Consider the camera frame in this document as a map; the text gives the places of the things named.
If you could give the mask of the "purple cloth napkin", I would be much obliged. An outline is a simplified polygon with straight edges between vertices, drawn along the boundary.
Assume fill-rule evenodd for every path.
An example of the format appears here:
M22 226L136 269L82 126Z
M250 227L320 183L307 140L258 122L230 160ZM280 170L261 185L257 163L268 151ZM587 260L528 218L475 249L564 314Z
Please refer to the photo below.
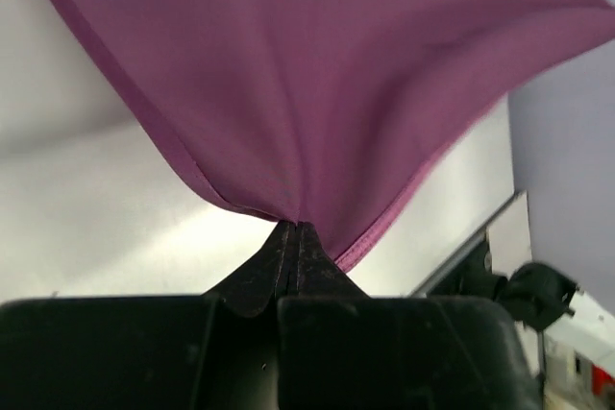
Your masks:
M510 90L614 37L607 0L50 0L206 201L352 269Z

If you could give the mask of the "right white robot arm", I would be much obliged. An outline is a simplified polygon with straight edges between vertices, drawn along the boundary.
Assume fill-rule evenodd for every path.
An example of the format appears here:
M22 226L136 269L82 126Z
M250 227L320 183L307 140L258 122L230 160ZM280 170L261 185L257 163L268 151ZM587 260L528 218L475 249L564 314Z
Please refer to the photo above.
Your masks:
M522 265L496 302L542 338L548 409L614 407L614 315L577 282L539 262Z

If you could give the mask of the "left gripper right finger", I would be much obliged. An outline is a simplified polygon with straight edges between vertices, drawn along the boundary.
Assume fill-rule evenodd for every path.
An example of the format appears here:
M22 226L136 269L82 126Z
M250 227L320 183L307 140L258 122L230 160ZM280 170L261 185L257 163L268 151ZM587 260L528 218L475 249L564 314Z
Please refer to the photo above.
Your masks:
M453 294L369 298L314 227L281 222L276 280L282 409L539 409L503 277L483 267Z

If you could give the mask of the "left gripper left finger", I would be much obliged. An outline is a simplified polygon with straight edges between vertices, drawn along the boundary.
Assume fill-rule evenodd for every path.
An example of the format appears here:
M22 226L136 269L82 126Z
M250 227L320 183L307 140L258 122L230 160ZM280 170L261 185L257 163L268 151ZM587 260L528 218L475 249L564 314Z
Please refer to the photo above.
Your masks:
M1 306L5 409L274 409L275 294L293 239L205 294L35 298Z

